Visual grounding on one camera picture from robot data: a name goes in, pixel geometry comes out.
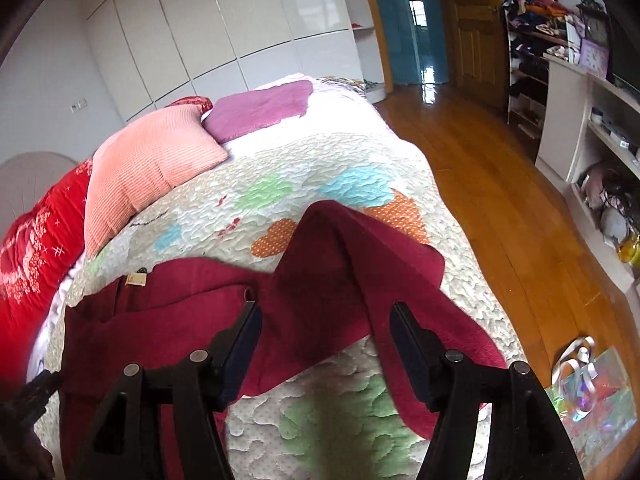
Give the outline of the person's left hand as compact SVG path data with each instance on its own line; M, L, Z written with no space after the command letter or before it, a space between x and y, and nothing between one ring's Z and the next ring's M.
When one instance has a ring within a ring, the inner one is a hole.
M52 455L32 428L1 414L1 478L53 479Z

